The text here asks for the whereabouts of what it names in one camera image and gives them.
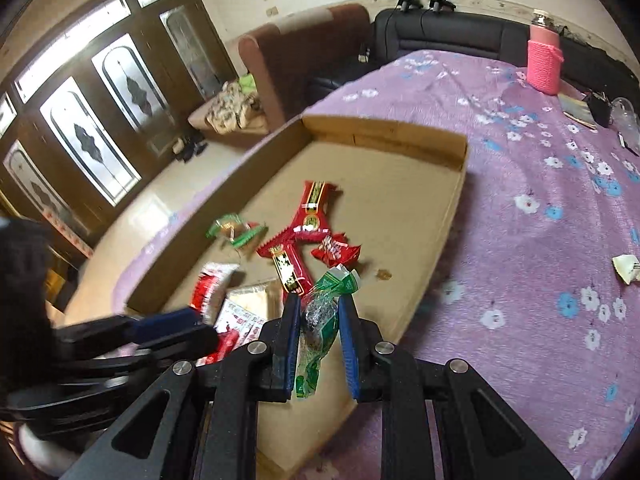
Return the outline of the patterned clothes pile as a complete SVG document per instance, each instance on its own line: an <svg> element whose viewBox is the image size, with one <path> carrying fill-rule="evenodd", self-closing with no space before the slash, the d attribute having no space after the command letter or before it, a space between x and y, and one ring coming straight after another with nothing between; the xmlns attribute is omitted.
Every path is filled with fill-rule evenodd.
<svg viewBox="0 0 640 480"><path fill-rule="evenodd" d="M252 74L227 81L208 104L205 122L218 134L266 131L267 119Z"/></svg>

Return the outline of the clear glass cup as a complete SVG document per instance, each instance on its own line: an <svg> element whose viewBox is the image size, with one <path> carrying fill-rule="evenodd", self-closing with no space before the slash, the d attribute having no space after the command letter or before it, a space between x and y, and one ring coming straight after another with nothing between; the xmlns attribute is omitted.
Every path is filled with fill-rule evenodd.
<svg viewBox="0 0 640 480"><path fill-rule="evenodd" d="M639 155L639 117L628 99L619 96L612 102L611 125L620 135L624 147Z"/></svg>

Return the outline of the long red snack packet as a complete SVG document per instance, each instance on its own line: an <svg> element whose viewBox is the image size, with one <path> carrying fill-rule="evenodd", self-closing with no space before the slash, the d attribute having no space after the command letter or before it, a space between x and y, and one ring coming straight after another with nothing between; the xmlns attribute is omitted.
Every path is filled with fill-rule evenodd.
<svg viewBox="0 0 640 480"><path fill-rule="evenodd" d="M332 233L326 208L331 194L336 190L336 185L330 182L305 182L302 198L290 224L296 240L320 242Z"/></svg>

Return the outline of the red snack bar packet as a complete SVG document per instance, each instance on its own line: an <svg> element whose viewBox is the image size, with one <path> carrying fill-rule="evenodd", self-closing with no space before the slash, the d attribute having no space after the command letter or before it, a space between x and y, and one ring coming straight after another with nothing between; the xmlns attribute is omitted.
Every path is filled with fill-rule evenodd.
<svg viewBox="0 0 640 480"><path fill-rule="evenodd" d="M286 229L256 249L257 255L271 259L285 295L303 297L314 287L314 280L299 253L295 233Z"/></svg>

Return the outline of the shallow cardboard tray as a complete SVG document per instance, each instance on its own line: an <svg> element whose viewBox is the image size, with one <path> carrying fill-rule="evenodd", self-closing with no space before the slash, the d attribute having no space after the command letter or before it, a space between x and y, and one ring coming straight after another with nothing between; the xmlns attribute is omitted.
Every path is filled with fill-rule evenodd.
<svg viewBox="0 0 640 480"><path fill-rule="evenodd" d="M113 299L151 314L231 262L241 285L301 289L356 252L359 314L401 340L446 245L469 155L445 127L306 115L197 192L120 277Z"/></svg>

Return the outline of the small black pouch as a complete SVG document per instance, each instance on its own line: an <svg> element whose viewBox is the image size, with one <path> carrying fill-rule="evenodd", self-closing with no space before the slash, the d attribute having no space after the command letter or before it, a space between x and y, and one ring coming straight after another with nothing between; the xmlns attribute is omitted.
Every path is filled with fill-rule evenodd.
<svg viewBox="0 0 640 480"><path fill-rule="evenodd" d="M611 122L611 102L603 92L589 91L584 97L590 114L596 124L608 128Z"/></svg>

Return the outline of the beige cracker packet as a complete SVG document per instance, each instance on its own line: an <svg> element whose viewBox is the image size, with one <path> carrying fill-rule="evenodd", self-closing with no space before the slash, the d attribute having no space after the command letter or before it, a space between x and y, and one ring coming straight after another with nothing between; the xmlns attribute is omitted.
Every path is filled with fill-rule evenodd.
<svg viewBox="0 0 640 480"><path fill-rule="evenodd" d="M282 315L282 289L277 280L231 289L228 298L263 321L271 321Z"/></svg>

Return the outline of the black leather sofa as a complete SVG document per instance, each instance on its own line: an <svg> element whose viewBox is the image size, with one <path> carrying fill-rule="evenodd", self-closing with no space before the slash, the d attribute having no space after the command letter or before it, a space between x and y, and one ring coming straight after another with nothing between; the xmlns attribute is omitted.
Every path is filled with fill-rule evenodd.
<svg viewBox="0 0 640 480"><path fill-rule="evenodd" d="M355 81L417 50L437 50L490 58L514 66L526 65L528 27L493 16L411 9L378 12L360 52L316 70L306 79L305 99L312 105L344 84ZM589 44L560 37L564 55L562 79L582 92L625 98L639 106L639 81L623 63Z"/></svg>

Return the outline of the small booklet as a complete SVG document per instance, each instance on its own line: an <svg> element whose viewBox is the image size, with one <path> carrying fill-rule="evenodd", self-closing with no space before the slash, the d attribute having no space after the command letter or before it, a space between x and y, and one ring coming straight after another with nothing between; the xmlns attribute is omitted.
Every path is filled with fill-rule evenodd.
<svg viewBox="0 0 640 480"><path fill-rule="evenodd" d="M597 129L597 123L594 121L591 110L585 101L574 99L564 93L559 93L558 99L566 117L591 130Z"/></svg>

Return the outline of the green orange pastry packet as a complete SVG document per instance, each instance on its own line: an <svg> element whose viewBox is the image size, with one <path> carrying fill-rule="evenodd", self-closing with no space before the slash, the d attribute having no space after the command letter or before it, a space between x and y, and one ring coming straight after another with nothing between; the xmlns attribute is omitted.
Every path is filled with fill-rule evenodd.
<svg viewBox="0 0 640 480"><path fill-rule="evenodd" d="M245 221L239 214L224 214L208 228L206 237L221 237L232 247L241 248L260 237L266 229L263 223Z"/></svg>

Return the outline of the dark wooden glass door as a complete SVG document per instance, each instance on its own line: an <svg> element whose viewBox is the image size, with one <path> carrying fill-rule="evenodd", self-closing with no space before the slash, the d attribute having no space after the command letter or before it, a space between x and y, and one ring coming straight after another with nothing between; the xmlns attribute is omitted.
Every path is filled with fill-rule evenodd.
<svg viewBox="0 0 640 480"><path fill-rule="evenodd" d="M1 47L1 198L80 266L233 78L203 0L25 0Z"/></svg>

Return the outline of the pink sleeved thermos bottle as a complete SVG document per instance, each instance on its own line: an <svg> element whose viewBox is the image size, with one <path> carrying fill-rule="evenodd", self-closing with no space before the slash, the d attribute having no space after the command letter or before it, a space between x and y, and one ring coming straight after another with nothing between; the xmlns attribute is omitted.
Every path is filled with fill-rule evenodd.
<svg viewBox="0 0 640 480"><path fill-rule="evenodd" d="M527 43L527 82L548 96L556 96L560 90L563 62L560 36L551 15L544 10L533 10Z"/></svg>

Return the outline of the small red candy packet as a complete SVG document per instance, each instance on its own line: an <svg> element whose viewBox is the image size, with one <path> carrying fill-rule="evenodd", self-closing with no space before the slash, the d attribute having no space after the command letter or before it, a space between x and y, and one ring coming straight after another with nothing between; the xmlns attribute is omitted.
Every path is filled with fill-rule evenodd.
<svg viewBox="0 0 640 480"><path fill-rule="evenodd" d="M352 245L345 233L327 235L321 243L311 251L311 255L324 263L328 268L341 264L351 269L356 266L360 257L360 245Z"/></svg>

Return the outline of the green clear candy packet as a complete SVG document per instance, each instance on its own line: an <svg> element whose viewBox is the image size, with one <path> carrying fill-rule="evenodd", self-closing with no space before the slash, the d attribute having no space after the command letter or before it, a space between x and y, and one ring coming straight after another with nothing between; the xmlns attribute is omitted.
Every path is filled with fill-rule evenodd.
<svg viewBox="0 0 640 480"><path fill-rule="evenodd" d="M303 298L294 380L296 398L305 399L316 393L321 361L329 353L340 327L338 298L352 295L359 287L358 272L339 264L327 270Z"/></svg>

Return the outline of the red white snack packet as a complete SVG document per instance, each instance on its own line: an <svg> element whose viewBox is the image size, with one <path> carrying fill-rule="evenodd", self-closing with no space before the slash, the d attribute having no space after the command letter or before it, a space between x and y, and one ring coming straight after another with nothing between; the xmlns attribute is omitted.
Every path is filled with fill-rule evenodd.
<svg viewBox="0 0 640 480"><path fill-rule="evenodd" d="M232 276L239 267L236 263L209 262L201 268L190 306L198 311L206 324L215 324Z"/></svg>

